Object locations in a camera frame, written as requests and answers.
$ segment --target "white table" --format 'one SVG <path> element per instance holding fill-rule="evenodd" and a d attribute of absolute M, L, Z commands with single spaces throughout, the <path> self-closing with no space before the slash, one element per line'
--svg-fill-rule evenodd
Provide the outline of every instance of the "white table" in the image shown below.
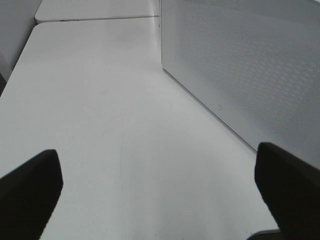
<path fill-rule="evenodd" d="M 277 228 L 255 152 L 161 67 L 155 18 L 40 24 L 0 98 L 0 176 L 57 150 L 41 239 L 244 240 Z"/>
<path fill-rule="evenodd" d="M 158 15 L 158 0 L 42 0 L 38 23 L 142 18 Z"/>

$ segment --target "table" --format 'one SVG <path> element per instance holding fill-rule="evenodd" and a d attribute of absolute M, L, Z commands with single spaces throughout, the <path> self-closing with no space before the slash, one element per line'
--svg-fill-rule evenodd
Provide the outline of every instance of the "table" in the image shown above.
<path fill-rule="evenodd" d="M 275 229 L 256 153 L 161 66 L 155 18 L 33 30 L 0 98 L 0 176 L 56 149 L 41 239 L 244 240 Z"/>
<path fill-rule="evenodd" d="M 35 14 L 38 23 L 154 17 L 158 0 L 42 0 Z"/>

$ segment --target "scratch mark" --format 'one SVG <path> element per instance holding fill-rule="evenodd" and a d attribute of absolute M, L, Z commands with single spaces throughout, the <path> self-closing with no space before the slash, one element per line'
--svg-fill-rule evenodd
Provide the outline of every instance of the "scratch mark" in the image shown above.
<path fill-rule="evenodd" d="M 124 192 L 124 182 L 123 182 L 123 173 L 122 173 L 122 153 L 123 153 L 123 146 L 124 146 L 124 140 L 125 140 L 126 134 L 127 134 L 127 128 L 124 130 L 124 134 L 122 136 L 122 141 L 121 141 L 121 149 L 120 149 L 120 174 L 121 174 L 122 193 Z"/>
<path fill-rule="evenodd" d="M 123 220 L 123 226 L 124 226 L 124 239 L 127 239 L 126 220 Z"/>
<path fill-rule="evenodd" d="M 109 92 L 109 89 L 106 89 L 104 91 L 101 92 L 102 95 L 106 95 Z"/>
<path fill-rule="evenodd" d="M 106 121 L 106 124 L 107 124 L 107 123 L 109 123 L 109 122 L 111 122 L 113 119 L 118 118 L 118 117 L 120 117 L 120 115 L 118 115 L 118 116 L 114 116 L 114 117 L 110 118 L 108 121 Z"/>

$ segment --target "white wall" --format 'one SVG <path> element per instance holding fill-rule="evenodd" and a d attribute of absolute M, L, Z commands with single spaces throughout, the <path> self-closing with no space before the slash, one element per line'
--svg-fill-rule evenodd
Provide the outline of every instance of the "white wall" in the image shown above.
<path fill-rule="evenodd" d="M 14 68 L 36 25 L 35 14 L 42 0 L 0 0 L 0 52 Z"/>

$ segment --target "perforated panel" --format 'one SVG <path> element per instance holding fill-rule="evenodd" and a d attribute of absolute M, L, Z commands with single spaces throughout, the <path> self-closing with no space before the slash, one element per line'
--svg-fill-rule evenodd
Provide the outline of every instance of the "perforated panel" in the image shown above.
<path fill-rule="evenodd" d="M 320 167 L 320 4 L 162 0 L 161 16 L 165 69 L 255 148 Z"/>

